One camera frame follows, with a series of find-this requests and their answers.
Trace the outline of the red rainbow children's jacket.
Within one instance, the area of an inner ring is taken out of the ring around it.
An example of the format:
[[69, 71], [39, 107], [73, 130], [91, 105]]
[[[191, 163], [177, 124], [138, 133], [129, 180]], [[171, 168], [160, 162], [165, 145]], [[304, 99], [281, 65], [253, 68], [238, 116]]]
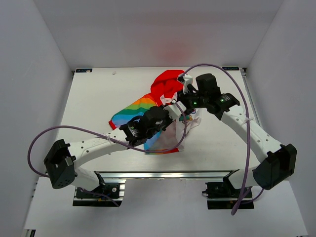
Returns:
[[[183, 89], [183, 85], [177, 78], [184, 71], [166, 70], [160, 74], [151, 85], [151, 91], [139, 98], [129, 106], [115, 113], [109, 121], [112, 129], [119, 128], [127, 123], [130, 124], [132, 132], [139, 131], [139, 119], [151, 107], [164, 107], [170, 105], [177, 99], [177, 92]], [[146, 138], [144, 150], [154, 151], [154, 154], [167, 154], [179, 152], [184, 149], [185, 140], [183, 134], [188, 135], [189, 131], [201, 123], [201, 111], [193, 109], [190, 113], [185, 112], [186, 118], [179, 116], [165, 131], [160, 131], [152, 138]]]

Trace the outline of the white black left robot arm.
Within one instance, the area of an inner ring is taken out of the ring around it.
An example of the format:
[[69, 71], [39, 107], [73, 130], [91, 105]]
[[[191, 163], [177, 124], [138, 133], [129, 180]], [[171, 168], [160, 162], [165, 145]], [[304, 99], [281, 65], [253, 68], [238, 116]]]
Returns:
[[60, 139], [52, 145], [44, 159], [47, 174], [54, 189], [73, 185], [87, 190], [93, 197], [104, 192], [104, 181], [96, 171], [81, 166], [93, 159], [113, 152], [127, 150], [146, 143], [172, 123], [169, 112], [152, 107], [142, 116], [107, 133], [80, 142], [66, 143]]

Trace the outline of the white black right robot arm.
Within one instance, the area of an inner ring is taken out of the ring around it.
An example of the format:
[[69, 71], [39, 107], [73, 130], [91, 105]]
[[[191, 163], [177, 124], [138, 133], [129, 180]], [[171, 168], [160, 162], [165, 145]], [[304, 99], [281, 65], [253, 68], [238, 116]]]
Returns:
[[260, 164], [248, 170], [246, 187], [260, 186], [270, 190], [294, 173], [296, 148], [292, 144], [283, 145], [255, 121], [247, 119], [245, 108], [232, 94], [220, 91], [214, 75], [198, 76], [197, 89], [194, 89], [193, 78], [188, 74], [179, 75], [177, 80], [183, 85], [177, 99], [187, 110], [207, 109], [244, 142], [250, 142], [250, 149]]

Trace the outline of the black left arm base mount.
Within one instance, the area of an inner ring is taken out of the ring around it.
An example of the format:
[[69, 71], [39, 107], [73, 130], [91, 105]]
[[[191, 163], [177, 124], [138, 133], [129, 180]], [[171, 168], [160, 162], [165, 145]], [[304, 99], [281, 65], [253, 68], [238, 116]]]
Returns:
[[83, 207], [120, 207], [123, 199], [121, 181], [105, 182], [100, 173], [96, 173], [99, 186], [88, 191], [84, 188], [76, 188], [73, 206]]

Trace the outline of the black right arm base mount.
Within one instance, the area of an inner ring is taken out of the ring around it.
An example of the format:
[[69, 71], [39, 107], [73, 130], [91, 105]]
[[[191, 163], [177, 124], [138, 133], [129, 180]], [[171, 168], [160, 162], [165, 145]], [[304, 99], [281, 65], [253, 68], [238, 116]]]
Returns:
[[241, 189], [235, 189], [229, 177], [236, 171], [231, 171], [219, 182], [207, 182], [202, 195], [207, 199], [208, 210], [232, 210], [240, 195]]

